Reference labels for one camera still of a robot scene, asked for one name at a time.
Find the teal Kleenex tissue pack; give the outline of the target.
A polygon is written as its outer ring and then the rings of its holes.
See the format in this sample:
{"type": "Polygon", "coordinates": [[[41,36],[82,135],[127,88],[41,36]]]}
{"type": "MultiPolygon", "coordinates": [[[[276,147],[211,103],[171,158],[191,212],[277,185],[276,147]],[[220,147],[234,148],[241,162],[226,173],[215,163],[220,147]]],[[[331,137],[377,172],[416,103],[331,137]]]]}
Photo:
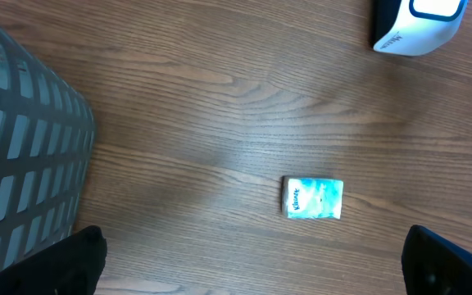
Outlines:
{"type": "Polygon", "coordinates": [[[340,179],[284,176],[282,212],[289,219],[339,220],[343,185],[340,179]]]}

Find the grey plastic basket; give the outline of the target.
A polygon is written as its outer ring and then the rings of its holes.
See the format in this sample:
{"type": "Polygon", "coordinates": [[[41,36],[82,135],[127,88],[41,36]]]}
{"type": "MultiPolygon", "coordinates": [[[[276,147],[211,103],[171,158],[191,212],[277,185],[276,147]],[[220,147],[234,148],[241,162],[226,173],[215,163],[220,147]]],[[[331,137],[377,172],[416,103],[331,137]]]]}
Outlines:
{"type": "Polygon", "coordinates": [[[0,27],[0,271],[70,235],[96,135],[84,97],[0,27]]]}

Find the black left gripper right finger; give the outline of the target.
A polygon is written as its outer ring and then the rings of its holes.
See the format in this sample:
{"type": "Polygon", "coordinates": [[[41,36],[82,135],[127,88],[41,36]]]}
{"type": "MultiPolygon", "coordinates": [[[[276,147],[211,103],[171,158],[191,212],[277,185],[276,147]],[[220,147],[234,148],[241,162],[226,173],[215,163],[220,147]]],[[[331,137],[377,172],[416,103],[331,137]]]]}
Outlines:
{"type": "Polygon", "coordinates": [[[402,273],[408,295],[472,295],[472,253],[422,225],[406,236],[402,273]]]}

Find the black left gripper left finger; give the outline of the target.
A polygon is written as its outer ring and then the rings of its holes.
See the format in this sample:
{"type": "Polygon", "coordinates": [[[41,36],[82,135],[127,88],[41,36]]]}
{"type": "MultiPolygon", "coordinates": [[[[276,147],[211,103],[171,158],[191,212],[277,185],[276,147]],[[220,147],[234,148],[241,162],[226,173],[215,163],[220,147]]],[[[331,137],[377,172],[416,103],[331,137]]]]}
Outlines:
{"type": "Polygon", "coordinates": [[[96,225],[80,230],[0,272],[0,295],[93,295],[107,242],[96,225]]]}

